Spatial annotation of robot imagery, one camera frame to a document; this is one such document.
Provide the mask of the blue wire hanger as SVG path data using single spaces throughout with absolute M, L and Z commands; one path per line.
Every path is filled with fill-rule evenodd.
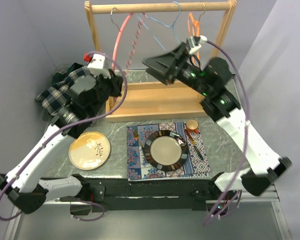
M 150 36 L 154 39 L 154 41 L 159 45 L 159 47 L 166 52 L 167 48 L 162 43 L 162 36 L 159 36 L 160 34 L 168 34 L 172 35 L 174 40 L 180 44 L 182 40 L 180 40 L 177 32 L 176 32 L 176 23 L 181 15 L 182 7 L 181 4 L 178 1 L 172 1 L 172 4 L 176 5 L 178 10 L 177 14 L 171 24 L 165 24 L 164 22 L 148 16 L 146 13 L 137 13 L 136 16 L 133 18 L 137 21 L 141 21 L 141 26 L 145 28 L 145 30 L 150 34 Z

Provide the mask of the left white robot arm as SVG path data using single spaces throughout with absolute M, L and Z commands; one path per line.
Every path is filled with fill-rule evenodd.
M 61 148 L 70 146 L 92 122 L 106 117 L 98 112 L 109 97 L 126 97 L 127 86 L 126 76 L 116 75 L 110 69 L 97 77 L 88 74 L 76 80 L 68 89 L 65 105 L 28 156 L 7 174 L 0 174 L 1 195 L 6 195 L 24 214 L 58 198 L 89 201 L 92 190 L 83 176 L 74 174 L 55 180 L 43 180 L 42 176 Z

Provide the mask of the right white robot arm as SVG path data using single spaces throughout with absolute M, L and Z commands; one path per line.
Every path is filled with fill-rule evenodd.
M 249 122 L 247 110 L 227 90 L 228 81 L 239 76 L 232 74 L 228 61 L 212 57 L 200 68 L 193 64 L 193 56 L 183 42 L 170 52 L 144 58 L 142 63 L 146 72 L 164 85 L 178 80 L 203 96 L 200 105 L 204 112 L 228 133 L 249 162 L 246 169 L 239 165 L 234 172 L 215 176 L 208 188 L 210 196 L 218 200 L 228 191 L 239 190 L 260 196 L 292 166 L 292 161 L 269 147 Z

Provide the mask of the navy beige plaid skirt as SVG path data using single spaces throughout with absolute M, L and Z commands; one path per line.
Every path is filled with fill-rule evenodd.
M 90 75 L 90 71 L 85 65 L 72 71 L 63 81 L 51 84 L 46 90 L 39 94 L 35 100 L 51 115 L 55 116 L 57 112 L 66 105 L 70 99 L 69 89 L 76 80 Z

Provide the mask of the green plaid skirt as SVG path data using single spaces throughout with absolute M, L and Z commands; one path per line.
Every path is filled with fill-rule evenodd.
M 73 64 L 61 64 L 56 67 L 52 78 L 51 78 L 51 84 L 57 84 L 59 82 L 62 82 L 71 72 L 81 68 L 83 65 L 79 63 L 73 63 Z

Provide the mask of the orange clothes hanger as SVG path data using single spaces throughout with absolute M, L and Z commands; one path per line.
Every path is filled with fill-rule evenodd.
M 202 2 L 203 5 L 203 13 L 199 16 L 198 20 L 194 19 L 194 16 L 192 13 L 188 14 L 188 18 L 187 18 L 187 28 L 188 28 L 188 34 L 189 37 L 190 36 L 202 36 L 201 35 L 201 30 L 200 30 L 200 19 L 201 16 L 203 16 L 206 12 L 206 4 L 204 2 Z M 195 53 L 192 56 L 192 60 L 195 60 L 195 58 L 197 58 L 198 60 L 200 60 L 200 53 L 199 51 L 197 53 Z

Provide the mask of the pink clothes hanger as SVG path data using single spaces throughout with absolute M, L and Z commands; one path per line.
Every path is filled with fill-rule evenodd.
M 124 63 L 126 75 L 130 71 L 133 63 L 133 58 L 137 51 L 137 45 L 145 23 L 144 13 L 141 14 L 140 18 L 138 17 L 139 15 L 137 13 L 129 13 L 125 17 L 119 26 L 112 51 L 112 59 Z

